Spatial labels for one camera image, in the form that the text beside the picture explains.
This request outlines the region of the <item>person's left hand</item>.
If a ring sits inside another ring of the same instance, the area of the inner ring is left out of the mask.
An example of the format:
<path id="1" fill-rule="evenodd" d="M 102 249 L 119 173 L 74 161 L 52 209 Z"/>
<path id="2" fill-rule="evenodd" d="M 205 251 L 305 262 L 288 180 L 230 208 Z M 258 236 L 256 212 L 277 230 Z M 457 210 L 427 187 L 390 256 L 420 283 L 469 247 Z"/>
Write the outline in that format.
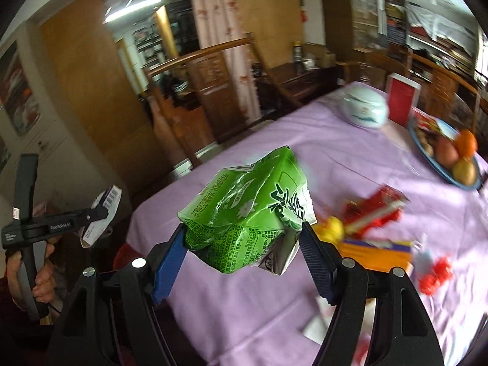
<path id="1" fill-rule="evenodd" d="M 54 278 L 54 266 L 49 257 L 55 251 L 55 246 L 48 243 L 45 248 L 45 260 L 42 268 L 36 275 L 36 286 L 31 290 L 32 296 L 37 302 L 49 303 L 55 299 L 56 280 Z M 26 301 L 22 294 L 22 289 L 17 278 L 17 272 L 22 264 L 22 255 L 18 251 L 7 258 L 7 283 L 13 301 L 22 310 L 27 309 Z"/>

